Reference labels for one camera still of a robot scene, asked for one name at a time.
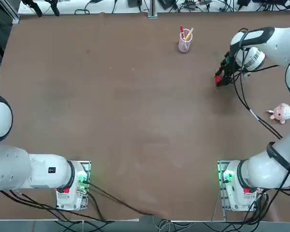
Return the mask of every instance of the floor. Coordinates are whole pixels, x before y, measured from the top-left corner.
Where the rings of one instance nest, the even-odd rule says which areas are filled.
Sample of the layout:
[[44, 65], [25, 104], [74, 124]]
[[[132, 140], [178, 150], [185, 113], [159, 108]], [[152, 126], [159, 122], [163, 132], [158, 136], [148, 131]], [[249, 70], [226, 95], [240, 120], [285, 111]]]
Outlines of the floor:
[[[213, 229], [221, 231], [226, 227], [224, 223], [207, 223]], [[57, 225], [52, 221], [0, 221], [0, 232], [63, 232], [65, 228]], [[75, 225], [71, 229], [77, 232], [88, 232], [93, 230], [92, 226], [85, 224], [84, 230], [82, 230], [82, 225]], [[254, 226], [245, 226], [240, 232], [250, 232], [254, 229]], [[207, 228], [202, 222], [197, 222], [191, 228], [185, 230], [185, 232], [210, 232], [211, 229]], [[261, 223], [255, 232], [290, 232], [290, 223]], [[140, 222], [115, 222], [114, 224], [108, 225], [103, 228], [103, 232], [158, 232], [153, 225], [150, 218], [142, 218]]]

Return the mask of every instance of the red pen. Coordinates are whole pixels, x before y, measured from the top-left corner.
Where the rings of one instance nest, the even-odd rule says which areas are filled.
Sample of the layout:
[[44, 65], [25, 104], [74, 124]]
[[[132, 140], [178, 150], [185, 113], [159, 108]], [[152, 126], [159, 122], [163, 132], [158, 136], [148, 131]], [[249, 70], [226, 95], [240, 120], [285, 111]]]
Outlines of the red pen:
[[183, 26], [180, 26], [180, 32], [181, 32], [181, 35], [182, 35], [183, 40], [185, 41], [185, 35], [184, 35], [184, 28], [183, 28]]

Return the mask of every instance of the yellow pencil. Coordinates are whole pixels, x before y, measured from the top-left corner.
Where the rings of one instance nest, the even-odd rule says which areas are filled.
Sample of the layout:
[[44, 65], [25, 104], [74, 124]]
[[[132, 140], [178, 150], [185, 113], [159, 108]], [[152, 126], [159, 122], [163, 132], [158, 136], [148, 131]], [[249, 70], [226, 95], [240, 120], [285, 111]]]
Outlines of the yellow pencil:
[[187, 34], [187, 36], [185, 37], [186, 41], [188, 40], [188, 38], [190, 37], [190, 35], [193, 33], [193, 28], [191, 28], [191, 30], [189, 31], [189, 33]]

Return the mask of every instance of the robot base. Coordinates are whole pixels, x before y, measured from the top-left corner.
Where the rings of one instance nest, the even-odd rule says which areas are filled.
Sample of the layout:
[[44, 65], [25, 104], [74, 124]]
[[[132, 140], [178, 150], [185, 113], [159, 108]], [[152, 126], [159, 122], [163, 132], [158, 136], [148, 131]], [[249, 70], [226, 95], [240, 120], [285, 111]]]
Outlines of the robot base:
[[240, 185], [237, 177], [237, 166], [239, 162], [239, 160], [218, 161], [220, 194], [223, 200], [222, 206], [224, 210], [248, 211], [257, 197], [256, 191], [251, 192], [250, 189], [243, 189]]
[[64, 210], [86, 210], [88, 208], [89, 185], [82, 181], [90, 181], [90, 161], [71, 160], [75, 169], [74, 181], [70, 188], [64, 192], [56, 190], [57, 208]]

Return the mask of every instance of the table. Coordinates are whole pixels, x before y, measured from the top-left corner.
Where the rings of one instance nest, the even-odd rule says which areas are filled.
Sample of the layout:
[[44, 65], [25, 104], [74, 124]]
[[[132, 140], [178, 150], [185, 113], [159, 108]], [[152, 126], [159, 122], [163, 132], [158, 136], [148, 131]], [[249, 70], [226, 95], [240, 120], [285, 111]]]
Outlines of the table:
[[[184, 55], [177, 48], [180, 25], [195, 28]], [[289, 27], [290, 13], [23, 17], [13, 25], [0, 72], [0, 94], [14, 111], [4, 143], [89, 159], [96, 185], [148, 213], [211, 220], [217, 160], [249, 158], [275, 140], [231, 85], [217, 90], [214, 83], [232, 36], [264, 26]], [[265, 108], [290, 105], [284, 71], [244, 81], [251, 108], [268, 121]], [[271, 123], [282, 135], [290, 130], [290, 120]], [[49, 189], [26, 193], [54, 202]], [[139, 216], [94, 194], [108, 219]], [[84, 213], [97, 215], [93, 205]], [[53, 217], [0, 194], [0, 219], [42, 218]], [[220, 206], [214, 220], [223, 220]], [[279, 194], [266, 220], [290, 221], [290, 197]]]

